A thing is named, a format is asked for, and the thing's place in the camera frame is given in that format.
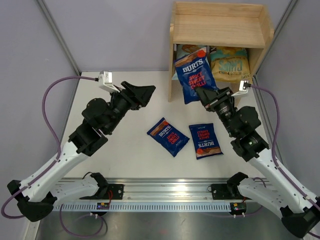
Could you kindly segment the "aluminium mounting rail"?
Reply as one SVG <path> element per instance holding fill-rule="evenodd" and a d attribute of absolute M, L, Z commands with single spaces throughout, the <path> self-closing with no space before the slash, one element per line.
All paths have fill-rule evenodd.
<path fill-rule="evenodd" d="M 122 200 L 98 202 L 208 202 L 213 201 L 210 185 L 227 184 L 226 178 L 108 178 L 108 184 L 123 184 Z"/>

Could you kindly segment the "wooden two-tier shelf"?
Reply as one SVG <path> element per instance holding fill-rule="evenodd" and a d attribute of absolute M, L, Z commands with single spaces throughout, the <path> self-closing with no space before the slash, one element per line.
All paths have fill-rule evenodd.
<path fill-rule="evenodd" d="M 274 38 L 267 6 L 262 4 L 175 1 L 169 29 L 168 101 L 173 84 L 177 44 L 246 48 L 254 76 Z"/>

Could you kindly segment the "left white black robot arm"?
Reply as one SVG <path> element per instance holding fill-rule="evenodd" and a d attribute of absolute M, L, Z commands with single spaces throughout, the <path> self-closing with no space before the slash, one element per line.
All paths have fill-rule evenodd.
<path fill-rule="evenodd" d="M 156 87 L 135 86 L 126 81 L 111 92 L 110 101 L 94 98 L 82 111 L 83 121 L 57 153 L 24 180 L 12 180 L 7 188 L 16 199 L 20 218 L 37 222 L 55 207 L 77 199 L 103 199 L 109 183 L 99 172 L 62 186 L 57 183 L 74 167 L 91 157 L 104 144 L 129 110 L 146 107 Z"/>

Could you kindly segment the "left aluminium frame post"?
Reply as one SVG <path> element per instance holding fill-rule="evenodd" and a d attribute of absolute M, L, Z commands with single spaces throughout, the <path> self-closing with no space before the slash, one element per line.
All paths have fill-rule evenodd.
<path fill-rule="evenodd" d="M 63 35 L 61 34 L 61 31 L 58 28 L 58 25 L 53 18 L 53 15 L 51 11 L 49 10 L 49 7 L 46 4 L 45 0 L 35 0 L 35 3 L 39 7 L 40 12 L 44 16 L 49 28 L 51 29 L 53 35 L 55 36 L 58 44 L 60 45 L 65 57 L 67 58 L 69 64 L 71 65 L 73 71 L 75 72 L 76 75 L 80 75 L 82 72 L 80 68 L 78 67 L 78 64 L 76 63 L 68 45 L 65 42 L 65 39 Z"/>

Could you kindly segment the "right aluminium frame post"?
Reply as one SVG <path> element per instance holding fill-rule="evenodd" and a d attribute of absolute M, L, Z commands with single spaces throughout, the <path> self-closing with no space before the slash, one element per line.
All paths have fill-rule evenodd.
<path fill-rule="evenodd" d="M 286 25 L 289 17 L 291 16 L 293 10 L 295 9 L 295 7 L 297 6 L 297 4 L 299 3 L 300 1 L 299 0 L 290 0 L 282 17 L 280 18 L 276 28 L 275 28 L 275 31 L 274 31 L 274 35 L 273 35 L 273 39 L 268 47 L 268 49 L 266 50 L 265 52 L 265 55 L 264 57 L 262 58 L 262 61 L 261 63 L 259 64 L 258 66 L 258 69 L 255 71 L 255 74 L 252 76 L 253 77 L 253 83 L 254 84 L 258 84 L 257 82 L 257 78 L 258 78 L 258 73 L 261 69 L 261 67 L 263 66 L 264 62 L 266 61 L 266 58 L 268 57 L 270 51 L 272 50 L 273 46 L 275 45 L 275 42 L 277 41 L 280 33 L 282 32 L 284 26 Z"/>

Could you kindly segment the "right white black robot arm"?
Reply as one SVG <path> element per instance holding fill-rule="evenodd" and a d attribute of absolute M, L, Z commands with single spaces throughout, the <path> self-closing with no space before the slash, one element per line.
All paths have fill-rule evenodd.
<path fill-rule="evenodd" d="M 257 133 L 261 125 L 253 106 L 237 108 L 230 88 L 213 90 L 196 87 L 202 105 L 218 115 L 229 136 L 235 153 L 267 178 L 275 190 L 255 183 L 238 172 L 227 181 L 232 198 L 247 197 L 281 219 L 295 237 L 304 238 L 320 222 L 320 198 L 306 188 L 277 159 L 275 150 Z"/>

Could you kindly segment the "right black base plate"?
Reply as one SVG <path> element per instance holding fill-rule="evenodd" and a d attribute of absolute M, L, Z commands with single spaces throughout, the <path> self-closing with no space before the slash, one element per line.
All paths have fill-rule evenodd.
<path fill-rule="evenodd" d="M 210 192 L 214 200 L 243 200 L 239 190 L 227 183 L 214 183 L 210 185 Z"/>

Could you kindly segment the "blue burts chips bag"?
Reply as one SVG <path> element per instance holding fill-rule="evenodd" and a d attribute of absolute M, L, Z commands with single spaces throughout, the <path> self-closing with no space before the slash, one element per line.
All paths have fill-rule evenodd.
<path fill-rule="evenodd" d="M 189 125 L 197 160 L 223 155 L 213 123 Z"/>
<path fill-rule="evenodd" d="M 174 66 L 182 86 L 183 99 L 186 105 L 200 100 L 195 88 L 218 89 L 207 60 L 206 47 L 175 60 Z"/>
<path fill-rule="evenodd" d="M 184 135 L 167 120 L 162 117 L 148 132 L 162 147 L 164 147 L 173 157 L 188 143 L 189 137 Z"/>

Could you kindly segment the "aluminium frame post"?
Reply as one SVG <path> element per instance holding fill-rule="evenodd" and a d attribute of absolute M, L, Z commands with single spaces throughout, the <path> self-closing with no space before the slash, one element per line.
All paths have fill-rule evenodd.
<path fill-rule="evenodd" d="M 65 39 L 63 35 L 61 34 L 61 31 L 58 28 L 58 25 L 53 18 L 53 15 L 51 11 L 49 10 L 49 7 L 46 4 L 45 0 L 35 0 L 35 3 L 39 7 L 40 12 L 44 16 L 49 28 L 51 29 L 53 35 L 55 36 L 58 44 L 60 45 L 65 57 L 67 58 L 69 64 L 71 65 L 73 71 L 75 72 L 76 75 L 80 75 L 82 72 L 80 68 L 78 67 L 78 64 L 76 63 L 68 45 L 65 42 Z"/>
<path fill-rule="evenodd" d="M 266 50 L 265 52 L 265 55 L 264 57 L 262 58 L 262 61 L 261 63 L 259 64 L 258 66 L 258 69 L 255 71 L 255 74 L 252 76 L 253 77 L 253 83 L 254 84 L 258 84 L 257 82 L 257 78 L 258 78 L 258 73 L 261 69 L 261 67 L 263 66 L 264 62 L 266 61 L 266 58 L 268 57 L 270 51 L 272 50 L 273 46 L 275 45 L 275 42 L 277 41 L 280 33 L 282 32 L 284 26 L 286 25 L 289 17 L 291 16 L 293 10 L 295 9 L 295 7 L 297 6 L 297 4 L 299 3 L 300 1 L 299 0 L 290 0 L 282 17 L 280 18 L 276 28 L 275 28 L 275 31 L 274 31 L 274 35 L 273 35 L 273 39 L 268 47 L 268 49 Z"/>

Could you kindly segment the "large yellow kettle chips bag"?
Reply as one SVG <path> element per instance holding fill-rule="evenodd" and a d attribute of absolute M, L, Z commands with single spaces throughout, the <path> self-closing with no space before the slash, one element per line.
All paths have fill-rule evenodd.
<path fill-rule="evenodd" d="M 210 68 L 217 82 L 251 81 L 247 50 L 243 47 L 210 46 Z"/>

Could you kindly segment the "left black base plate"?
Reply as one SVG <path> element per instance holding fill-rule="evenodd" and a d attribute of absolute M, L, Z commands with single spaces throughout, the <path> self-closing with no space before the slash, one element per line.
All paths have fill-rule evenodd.
<path fill-rule="evenodd" d="M 99 188 L 92 196 L 81 197 L 81 200 L 122 200 L 124 195 L 123 184 L 109 184 L 108 188 Z"/>

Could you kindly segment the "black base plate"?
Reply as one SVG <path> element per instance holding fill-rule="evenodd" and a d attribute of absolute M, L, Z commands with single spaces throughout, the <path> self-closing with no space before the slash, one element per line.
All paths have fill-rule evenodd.
<path fill-rule="evenodd" d="M 210 185 L 210 192 L 214 200 L 243 200 L 239 190 L 227 183 L 214 183 Z"/>
<path fill-rule="evenodd" d="M 109 184 L 108 188 L 99 188 L 92 196 L 81 197 L 81 200 L 122 200 L 124 195 L 123 184 Z"/>

